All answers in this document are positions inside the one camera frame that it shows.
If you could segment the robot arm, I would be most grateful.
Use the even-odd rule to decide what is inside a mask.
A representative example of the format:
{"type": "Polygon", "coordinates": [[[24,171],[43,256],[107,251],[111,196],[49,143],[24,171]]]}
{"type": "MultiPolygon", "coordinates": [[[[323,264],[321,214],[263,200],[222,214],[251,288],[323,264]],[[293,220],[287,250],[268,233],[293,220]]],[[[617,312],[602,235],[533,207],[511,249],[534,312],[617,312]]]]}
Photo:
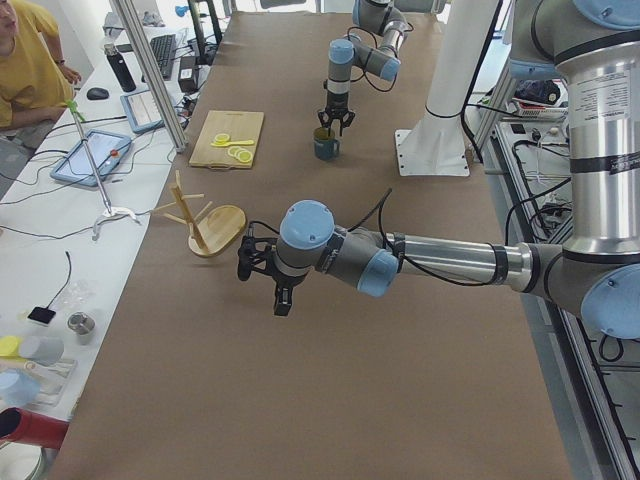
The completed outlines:
{"type": "Polygon", "coordinates": [[[310,270],[378,297],[401,272],[461,286],[507,285],[618,339],[639,335],[639,5],[520,1],[516,75],[561,75],[569,94],[572,233],[500,245],[345,229],[322,203],[289,208],[266,250],[276,314],[310,270]]]}
{"type": "Polygon", "coordinates": [[[354,25],[346,35],[329,46],[326,105],[317,112],[321,127],[328,133],[334,122],[344,130],[355,118],[348,106],[352,70],[358,68],[363,76],[373,75],[393,84],[401,66],[399,50],[413,30],[391,1],[357,1],[352,19],[354,25]]]}

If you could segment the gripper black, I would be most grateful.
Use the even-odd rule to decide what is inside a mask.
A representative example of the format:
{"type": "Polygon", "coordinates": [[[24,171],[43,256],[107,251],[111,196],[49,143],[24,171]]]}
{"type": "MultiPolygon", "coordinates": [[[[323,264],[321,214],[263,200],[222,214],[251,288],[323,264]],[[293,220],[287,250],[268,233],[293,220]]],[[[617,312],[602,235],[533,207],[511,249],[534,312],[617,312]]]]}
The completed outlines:
{"type": "Polygon", "coordinates": [[[349,93],[328,92],[325,108],[317,112],[320,125],[334,137],[342,137],[344,128],[351,125],[355,112],[349,109],[349,93]]]}
{"type": "Polygon", "coordinates": [[[268,268],[268,271],[276,283],[274,314],[276,316],[288,316],[293,306],[294,288],[305,280],[309,269],[295,269],[292,273],[287,273],[272,265],[268,268]]]}

